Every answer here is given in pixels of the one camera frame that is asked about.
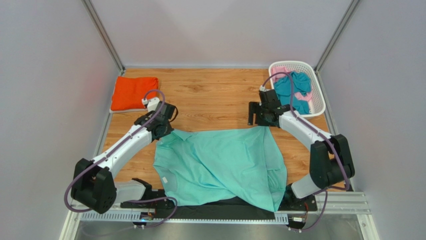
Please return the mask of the mint green t-shirt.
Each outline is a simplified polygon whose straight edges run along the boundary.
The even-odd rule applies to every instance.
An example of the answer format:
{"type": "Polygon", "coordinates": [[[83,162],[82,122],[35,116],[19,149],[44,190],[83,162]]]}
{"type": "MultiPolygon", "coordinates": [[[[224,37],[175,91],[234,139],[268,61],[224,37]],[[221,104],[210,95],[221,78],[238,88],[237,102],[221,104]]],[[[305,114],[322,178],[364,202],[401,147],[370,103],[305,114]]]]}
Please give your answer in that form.
{"type": "Polygon", "coordinates": [[[153,166],[165,193],[179,206],[235,197],[257,208],[279,209],[287,185],[283,155],[268,127],[186,132],[156,143],[153,166]]]}

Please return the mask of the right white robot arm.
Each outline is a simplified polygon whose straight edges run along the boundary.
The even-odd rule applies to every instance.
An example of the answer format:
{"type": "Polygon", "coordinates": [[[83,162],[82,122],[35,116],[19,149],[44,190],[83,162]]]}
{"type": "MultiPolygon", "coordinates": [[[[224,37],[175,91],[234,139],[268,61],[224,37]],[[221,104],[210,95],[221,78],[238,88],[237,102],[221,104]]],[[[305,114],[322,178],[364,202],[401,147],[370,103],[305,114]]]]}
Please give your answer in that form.
{"type": "Polygon", "coordinates": [[[278,127],[294,136],[310,152],[308,174],[287,186],[285,198],[303,199],[340,182],[348,183],[355,175],[355,167],[345,136],[325,132],[290,105],[282,105],[273,89],[262,88],[259,97],[259,102],[248,104],[248,124],[278,127]]]}

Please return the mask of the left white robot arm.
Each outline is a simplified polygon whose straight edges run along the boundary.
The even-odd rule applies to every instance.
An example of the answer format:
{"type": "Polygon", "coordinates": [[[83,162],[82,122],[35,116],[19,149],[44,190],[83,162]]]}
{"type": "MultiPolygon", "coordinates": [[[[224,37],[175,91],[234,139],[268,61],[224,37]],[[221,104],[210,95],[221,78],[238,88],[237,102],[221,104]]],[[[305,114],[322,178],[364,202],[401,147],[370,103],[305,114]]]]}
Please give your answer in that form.
{"type": "Polygon", "coordinates": [[[109,149],[92,160],[82,158],[74,169],[73,180],[67,187],[65,197],[86,206],[86,211],[106,213],[113,205],[143,200],[146,182],[133,178],[116,182],[120,170],[140,150],[153,141],[169,135],[174,129],[171,122],[179,111],[176,106],[159,101],[148,102],[148,112],[140,116],[109,149]]]}

